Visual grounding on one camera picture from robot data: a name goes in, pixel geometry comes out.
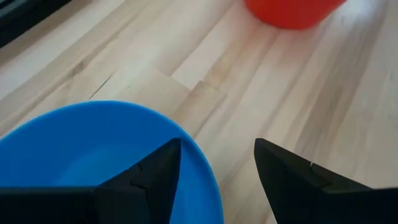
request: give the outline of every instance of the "wood grain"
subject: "wood grain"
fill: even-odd
[[[349,0],[307,30],[239,0],[74,1],[0,50],[0,136],[72,103],[138,103],[195,138],[226,223],[276,223],[255,138],[398,185],[397,24],[394,0]]]

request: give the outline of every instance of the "black plastic part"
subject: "black plastic part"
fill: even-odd
[[[371,189],[264,139],[254,158],[278,224],[397,223],[398,189]]]
[[[180,161],[172,139],[98,187],[0,188],[0,223],[169,223]]]
[[[1,0],[0,48],[70,1],[71,0]]]

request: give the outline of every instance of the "black baseboard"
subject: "black baseboard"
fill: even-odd
[[[70,1],[24,0],[19,1],[20,4],[17,7],[2,6],[0,9],[0,12],[2,12],[0,13],[0,48],[28,31]]]

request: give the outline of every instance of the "blue bowl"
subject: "blue bowl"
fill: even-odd
[[[0,187],[99,185],[172,138],[182,160],[171,223],[223,223],[220,194],[200,148],[145,107],[92,101],[39,116],[0,140]]]

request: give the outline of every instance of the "red ball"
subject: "red ball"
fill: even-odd
[[[318,24],[345,0],[245,0],[250,11],[276,27],[304,29]]]

